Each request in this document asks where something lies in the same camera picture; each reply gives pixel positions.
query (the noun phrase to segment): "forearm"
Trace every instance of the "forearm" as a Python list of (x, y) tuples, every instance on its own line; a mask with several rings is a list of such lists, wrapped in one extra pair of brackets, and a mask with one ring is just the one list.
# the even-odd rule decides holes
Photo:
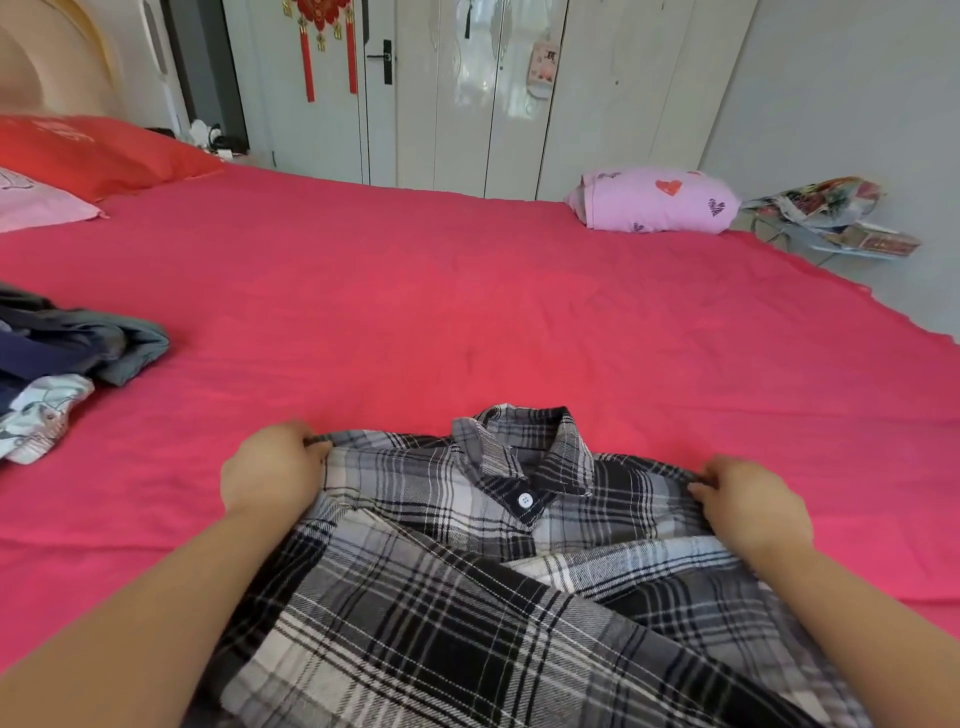
[(757, 571), (848, 681), (876, 728), (956, 723), (959, 642), (812, 548), (774, 555)]
[(175, 728), (214, 644), (288, 522), (224, 517), (0, 679), (17, 726)]

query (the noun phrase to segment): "dark clothing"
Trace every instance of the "dark clothing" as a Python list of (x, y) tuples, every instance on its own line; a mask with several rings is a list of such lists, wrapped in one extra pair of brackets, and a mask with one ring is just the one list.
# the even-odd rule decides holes
[(41, 376), (79, 374), (126, 384), (170, 346), (157, 324), (82, 308), (0, 282), (0, 408)]

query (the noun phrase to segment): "red chinese knot decoration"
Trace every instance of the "red chinese knot decoration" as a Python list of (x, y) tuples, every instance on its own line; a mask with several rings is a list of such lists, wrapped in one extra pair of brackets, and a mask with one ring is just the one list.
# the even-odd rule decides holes
[[(283, 13), (293, 17), (291, 0), (282, 0)], [(343, 37), (343, 28), (340, 25), (340, 12), (343, 11), (347, 24), (347, 66), (349, 74), (350, 93), (356, 95), (357, 88), (357, 61), (356, 61), (356, 31), (351, 0), (296, 0), (300, 18), (300, 54), (303, 58), (303, 82), (306, 86), (307, 103), (317, 100), (313, 83), (313, 63), (310, 60), (310, 38), (307, 28), (313, 25), (317, 29), (317, 48), (321, 52), (326, 50), (324, 29), (333, 28), (333, 36), (340, 40)]]

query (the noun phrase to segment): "hand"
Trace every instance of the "hand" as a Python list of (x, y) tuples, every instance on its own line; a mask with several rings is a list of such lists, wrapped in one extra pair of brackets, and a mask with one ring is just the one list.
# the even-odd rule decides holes
[(302, 422), (271, 425), (251, 435), (220, 471), (228, 515), (277, 517), (289, 530), (317, 497), (331, 443), (303, 444), (313, 430)]
[(813, 547), (804, 500), (776, 474), (749, 460), (717, 455), (705, 475), (715, 487), (691, 483), (690, 494), (720, 542), (761, 578), (783, 556)]

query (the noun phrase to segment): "door lock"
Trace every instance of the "door lock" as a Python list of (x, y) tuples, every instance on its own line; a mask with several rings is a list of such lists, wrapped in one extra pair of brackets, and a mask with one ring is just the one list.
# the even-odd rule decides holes
[(394, 84), (394, 42), (385, 39), (383, 41), (383, 53), (367, 55), (369, 59), (379, 59), (383, 61), (383, 83), (386, 85)]

